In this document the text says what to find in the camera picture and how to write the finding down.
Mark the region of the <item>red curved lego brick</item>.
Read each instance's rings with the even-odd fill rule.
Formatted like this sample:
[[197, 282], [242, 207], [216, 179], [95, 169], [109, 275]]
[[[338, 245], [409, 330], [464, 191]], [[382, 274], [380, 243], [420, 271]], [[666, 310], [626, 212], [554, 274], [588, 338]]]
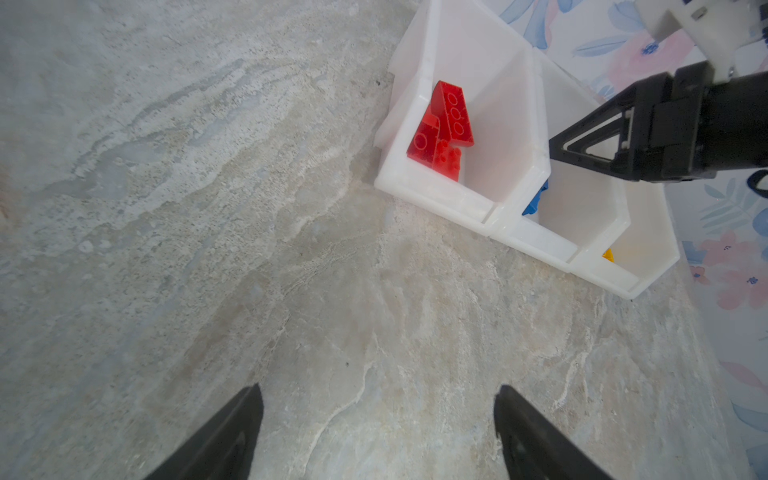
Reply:
[[430, 111], [438, 119], [438, 138], [450, 145], [471, 147], [474, 136], [461, 87], [438, 81], [432, 93]]

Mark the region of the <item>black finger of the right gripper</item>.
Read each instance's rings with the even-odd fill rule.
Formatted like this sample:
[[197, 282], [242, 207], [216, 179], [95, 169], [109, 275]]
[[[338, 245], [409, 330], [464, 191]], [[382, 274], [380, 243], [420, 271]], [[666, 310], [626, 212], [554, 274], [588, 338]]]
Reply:
[[627, 181], [652, 181], [654, 108], [671, 94], [672, 77], [656, 74], [632, 85], [549, 141], [551, 158]]

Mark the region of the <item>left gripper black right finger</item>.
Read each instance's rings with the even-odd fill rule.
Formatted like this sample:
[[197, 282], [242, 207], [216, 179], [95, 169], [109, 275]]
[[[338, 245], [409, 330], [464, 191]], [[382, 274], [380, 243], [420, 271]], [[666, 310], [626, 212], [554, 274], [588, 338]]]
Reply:
[[610, 477], [507, 384], [495, 396], [493, 419], [511, 479]]

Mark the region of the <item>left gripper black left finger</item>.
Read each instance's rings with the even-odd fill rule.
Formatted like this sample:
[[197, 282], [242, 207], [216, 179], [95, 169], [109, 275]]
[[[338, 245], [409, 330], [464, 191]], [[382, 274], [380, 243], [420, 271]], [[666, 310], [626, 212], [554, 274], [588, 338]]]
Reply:
[[242, 389], [147, 479], [247, 479], [263, 415], [260, 387]]

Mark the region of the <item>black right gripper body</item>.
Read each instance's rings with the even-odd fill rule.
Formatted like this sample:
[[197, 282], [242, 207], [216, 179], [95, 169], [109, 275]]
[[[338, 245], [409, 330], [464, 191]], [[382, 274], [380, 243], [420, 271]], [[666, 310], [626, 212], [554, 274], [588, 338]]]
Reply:
[[700, 62], [667, 76], [653, 106], [649, 182], [709, 179], [767, 167], [767, 73], [716, 84]]

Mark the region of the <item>blue lego brick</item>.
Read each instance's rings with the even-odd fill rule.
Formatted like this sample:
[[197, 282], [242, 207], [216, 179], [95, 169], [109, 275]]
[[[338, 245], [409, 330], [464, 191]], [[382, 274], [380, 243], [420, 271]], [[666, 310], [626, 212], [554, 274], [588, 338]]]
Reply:
[[539, 191], [536, 193], [536, 195], [533, 197], [533, 199], [530, 201], [530, 203], [527, 205], [527, 207], [523, 211], [523, 216], [534, 215], [538, 212], [541, 195], [543, 192], [547, 191], [548, 188], [549, 188], [549, 181], [545, 181], [544, 184], [539, 189]]

